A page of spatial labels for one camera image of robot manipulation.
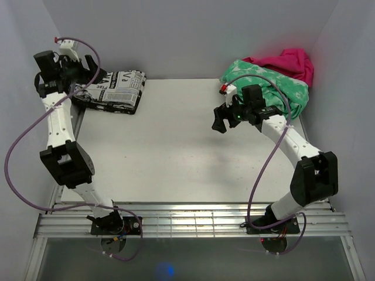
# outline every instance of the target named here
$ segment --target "cable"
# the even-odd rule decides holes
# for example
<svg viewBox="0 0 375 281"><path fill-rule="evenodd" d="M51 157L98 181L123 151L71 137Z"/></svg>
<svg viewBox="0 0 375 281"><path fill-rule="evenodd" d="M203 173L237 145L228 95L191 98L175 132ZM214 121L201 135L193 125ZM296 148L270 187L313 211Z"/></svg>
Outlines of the cable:
<svg viewBox="0 0 375 281"><path fill-rule="evenodd" d="M288 132L288 127L290 126L290 122L291 122L291 108L290 108L290 106L289 106L288 99L287 99L286 96L281 92L281 90L279 89L279 87L277 87L276 84L273 83L270 79L268 79L268 78L266 78L266 77L264 77L264 76L258 75L258 74L243 74L243 75L240 75L240 76L236 77L235 79L232 79L231 81L229 81L227 84L224 84L224 85L221 87L221 90L222 90L222 91L225 91L226 88L227 88L229 85L231 85L232 83L234 83L235 81L237 81L238 79L241 79L241 78L243 78L243 77L258 77L258 78L262 78L263 80L269 82L269 83L270 83L270 84L271 84L271 85L272 85L272 86L278 91L278 93L279 93L279 95L281 96L281 98L283 99L284 104L285 104L285 106L286 106L286 108L287 108L287 111L288 111L287 125L286 125L284 131L282 132L282 134L281 134L281 136L280 136L278 142L276 143L275 147L273 148L273 150L271 151L270 155L267 157L266 161L264 162L263 167L261 168L261 170L260 170L260 172L259 172L259 174L258 174L258 176L257 176L257 179L255 180L255 183L254 183L254 185L253 185L253 189L251 190L250 198L249 198L249 200L248 200L248 205L247 205L247 222L248 222L248 224L249 224L252 228L254 228L254 229L259 229L259 230L261 230L261 229L269 229L269 228L275 227L275 226L277 226L277 225L280 225L280 224L282 224L282 223L284 223L284 222L290 220L291 218L294 218L294 216L296 216L296 215L290 215L289 217L284 218L284 219L281 220L281 221L275 222L275 223L270 224L270 225L266 225L266 226L264 226L264 227L258 227L258 226L256 226L256 225L254 225L254 224L251 222L251 220L250 220L251 204L253 203L253 198L254 198L254 195L255 195L255 191L256 191L256 189L257 189L257 187L258 187L258 184L259 184L259 182L260 182L260 180L261 180L261 178L262 178L262 176L263 176L263 173L264 173L265 169L267 168L268 164L270 163L272 157L275 155L275 152L276 152L277 149L280 147L280 144L281 144L281 142L282 142L284 136L285 136L285 135L287 134L287 132ZM305 215L305 213L303 213L303 212L300 212L300 213L298 213L298 214L301 214L301 215L304 216L304 228L303 228L303 230L301 231L301 235L299 236L299 238L298 238L298 240L296 241L296 243L294 243L294 245L293 245L289 250L286 250L286 251L283 252L283 253L279 253L279 254L281 254L281 255L286 254L286 253L289 253L291 250L295 249L295 248L297 247L297 245L300 243L300 241L301 241L301 239L302 239L302 237L303 237L303 235L304 235L304 233L305 233L306 225L307 225L306 215Z"/></svg>
<svg viewBox="0 0 375 281"><path fill-rule="evenodd" d="M48 111L46 111L46 113L44 113L39 119L37 119L30 127L28 127L24 132L22 132L17 138L16 140L11 144L11 146L9 147L8 149L8 152L6 153L6 156L5 156L5 160L4 160L4 175L5 175L5 180L6 182L8 183L8 186L11 188L11 190L13 191L13 193L22 201L24 202L26 205L34 208L34 209L37 209L39 211L46 211L46 212L50 212L50 211L64 211L64 210L69 210L69 209L73 209L73 208L77 208L77 207L82 207L82 206L89 206L89 207L100 207L100 208L103 208L103 209L108 209L108 210L115 210L115 211L123 211L125 213L129 213L131 214L132 216L135 217L135 219L137 220L137 223L139 224L139 229L140 229L140 233L141 233L141 243L139 244L139 247L137 248L137 250L135 251L135 253L130 257L130 258L121 258L122 261L131 261L132 259L134 259L138 252L140 251L141 249L141 246L142 246L142 240L143 240L143 230L142 230L142 222L141 220L137 217L136 214L134 214L132 211L130 210L126 210L126 209L123 209L123 208L118 208L118 207L110 207L110 206L104 206L104 205L95 205L95 204L90 204L90 203L80 203L80 204L76 204L76 205L72 205L72 206L67 206L67 207L60 207L60 208L46 208L46 207L41 207L41 206L38 206L32 202L30 202L29 200L27 200L26 198L24 198L24 196L21 195L20 192L18 192L18 190L16 189L16 187L13 185L12 183L12 180L11 180L11 177L9 175L9 160L11 158L11 154L14 150L14 148L16 147L16 145L20 142L20 140L28 133L30 132L37 124L39 124L43 119L45 119L48 115L50 115L54 109L56 107L58 107L60 104L62 104L65 100L67 100L68 98L71 98L72 96L74 96L75 94L77 94L78 92L82 91L82 90L85 90L88 86L90 86L96 79L96 77L99 75L99 71L100 71L100 58L99 58L99 54L97 53L97 51L94 49L94 47L92 47L91 45L89 45L88 43L86 43L85 41L82 41L80 39L77 39L77 38L73 38L73 37L61 37L61 38L55 38L55 42L58 42L58 41L64 41L64 40L73 40L73 41L77 41L77 42L80 42L84 45L86 45L87 47L89 47L93 52L94 54L96 55L96 58L97 58L97 64L98 64L98 68L95 72L95 75L92 77L92 79L82 88L82 89L78 89L76 91L72 91L69 95L66 95L64 98L62 98L61 100L59 100L57 103L55 103L54 107L52 107L51 109L49 109Z"/></svg>

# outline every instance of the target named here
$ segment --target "red fabric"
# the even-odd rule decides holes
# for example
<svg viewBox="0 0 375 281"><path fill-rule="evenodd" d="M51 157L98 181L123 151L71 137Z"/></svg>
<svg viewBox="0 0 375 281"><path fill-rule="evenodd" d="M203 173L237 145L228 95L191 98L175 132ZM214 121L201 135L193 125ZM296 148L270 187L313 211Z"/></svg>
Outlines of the red fabric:
<svg viewBox="0 0 375 281"><path fill-rule="evenodd" d="M277 57L265 57L259 60L247 57L242 60L302 80L309 87L312 86L314 66L304 49L285 49Z"/></svg>

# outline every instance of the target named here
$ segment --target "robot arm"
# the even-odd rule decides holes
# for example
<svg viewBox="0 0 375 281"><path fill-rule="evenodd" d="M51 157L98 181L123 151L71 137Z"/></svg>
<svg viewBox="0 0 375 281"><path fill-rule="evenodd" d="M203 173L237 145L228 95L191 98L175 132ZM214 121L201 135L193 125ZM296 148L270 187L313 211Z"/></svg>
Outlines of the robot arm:
<svg viewBox="0 0 375 281"><path fill-rule="evenodd" d="M285 117L275 106L266 106L260 86L247 86L242 88L242 92L243 100L236 94L233 85L227 87L227 92L222 92L227 94L226 102L214 109L212 129L225 133L224 119L228 120L230 128L241 121L248 121L277 143L287 125ZM321 152L293 128L288 128L279 148L295 169L290 192L267 207L265 215L253 222L258 226L283 220L307 205L338 192L338 164L332 152Z"/></svg>
<svg viewBox="0 0 375 281"><path fill-rule="evenodd" d="M117 233L122 230L123 220L118 211L96 207L105 205L113 207L113 201L103 196L93 183L94 164L77 143L71 125L71 100L66 99L60 105L55 104L70 92L75 82L86 83L97 70L91 56L86 56L90 70L86 70L76 53L77 42L65 40L60 45L62 55L56 59L52 51L34 55L40 68L36 76L35 87L45 109L53 108L48 116L49 138L47 149L40 152L40 159L59 185L66 186L83 198L85 203L94 204L90 207L94 216L87 218L103 231Z"/></svg>

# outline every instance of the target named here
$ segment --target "white table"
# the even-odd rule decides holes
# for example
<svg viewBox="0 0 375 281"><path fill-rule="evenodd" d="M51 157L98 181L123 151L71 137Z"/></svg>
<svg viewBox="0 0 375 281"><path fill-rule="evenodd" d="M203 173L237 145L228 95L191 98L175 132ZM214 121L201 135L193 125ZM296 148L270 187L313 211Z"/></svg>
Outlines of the white table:
<svg viewBox="0 0 375 281"><path fill-rule="evenodd" d="M274 143L243 122L213 131L213 109L224 102L217 79L148 80L135 115L87 110L79 144L91 156L94 184L116 202L246 202ZM298 119L292 122L303 135ZM289 191L289 160L278 151L254 202ZM64 188L62 202L82 201Z"/></svg>

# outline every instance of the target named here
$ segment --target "green patterned fabric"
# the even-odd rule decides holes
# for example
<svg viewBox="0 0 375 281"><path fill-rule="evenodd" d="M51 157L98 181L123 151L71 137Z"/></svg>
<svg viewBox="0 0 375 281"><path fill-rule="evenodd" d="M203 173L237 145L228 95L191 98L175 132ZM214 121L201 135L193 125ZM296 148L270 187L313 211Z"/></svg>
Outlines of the green patterned fabric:
<svg viewBox="0 0 375 281"><path fill-rule="evenodd" d="M262 75L275 83L289 99L292 119L297 118L301 114L302 110L305 108L309 100L308 86L305 82L287 77L276 71L263 68L252 63L246 63L242 60L236 60L234 63L232 63L220 78L220 82L227 83L243 74ZM241 98L242 87L254 84L260 85L262 87L263 97L267 106L275 105L283 112L285 117L288 116L287 108L282 98L280 97L280 94L273 86L271 86L269 82L258 77L244 77L238 79L233 83L233 85L237 87L237 94Z"/></svg>

